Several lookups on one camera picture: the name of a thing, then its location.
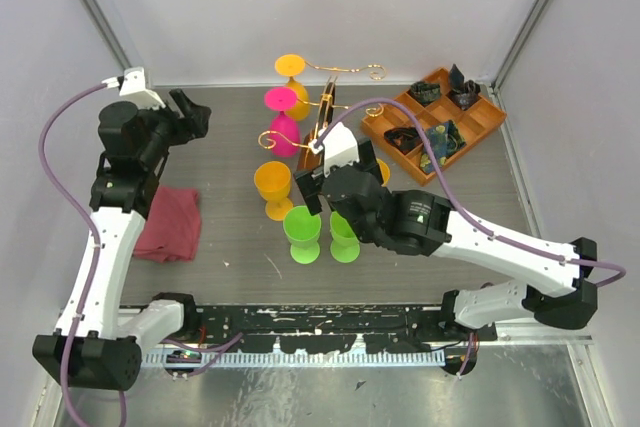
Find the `pink plastic wine glass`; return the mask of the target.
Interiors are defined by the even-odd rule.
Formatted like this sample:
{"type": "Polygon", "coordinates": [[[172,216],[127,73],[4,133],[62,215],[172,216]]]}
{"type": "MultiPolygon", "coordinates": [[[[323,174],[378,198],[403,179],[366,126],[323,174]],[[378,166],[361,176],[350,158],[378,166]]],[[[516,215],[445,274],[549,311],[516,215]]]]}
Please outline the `pink plastic wine glass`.
{"type": "Polygon", "coordinates": [[[294,156],[299,150],[299,128],[287,113],[297,103],[296,93],[287,87],[276,87],[265,94],[264,102],[267,108],[276,113],[267,133],[270,151],[278,157],[294,156]]]}

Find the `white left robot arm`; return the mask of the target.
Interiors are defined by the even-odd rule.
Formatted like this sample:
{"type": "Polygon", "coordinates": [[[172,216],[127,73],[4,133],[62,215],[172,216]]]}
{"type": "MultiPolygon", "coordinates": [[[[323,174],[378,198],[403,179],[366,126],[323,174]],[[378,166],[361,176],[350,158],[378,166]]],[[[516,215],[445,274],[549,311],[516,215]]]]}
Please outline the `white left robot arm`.
{"type": "Polygon", "coordinates": [[[99,113],[104,150],[91,188],[87,246],[72,294],[53,333],[39,334],[32,355],[59,384],[125,392],[144,354],[167,338],[195,334],[201,317],[192,295],[163,292],[135,317],[118,322],[124,280],[173,146],[208,133],[210,108],[181,89],[174,108],[120,100],[99,113]]]}

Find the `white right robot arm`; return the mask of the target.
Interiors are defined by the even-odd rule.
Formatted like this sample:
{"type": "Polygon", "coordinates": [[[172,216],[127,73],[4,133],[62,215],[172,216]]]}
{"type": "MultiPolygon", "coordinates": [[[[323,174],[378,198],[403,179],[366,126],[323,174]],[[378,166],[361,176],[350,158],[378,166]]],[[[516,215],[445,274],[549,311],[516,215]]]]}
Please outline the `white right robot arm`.
{"type": "Polygon", "coordinates": [[[444,294],[442,328],[470,332],[498,321],[533,318],[564,330],[584,328],[598,307],[598,293],[582,260],[596,244],[547,244],[483,220],[466,220],[444,197],[423,190],[392,192],[382,184],[373,146],[357,144],[358,160],[327,167],[323,161],[294,179],[309,211],[324,204],[344,218],[356,239],[399,255],[435,256],[476,264],[508,281],[478,290],[444,294]]]}

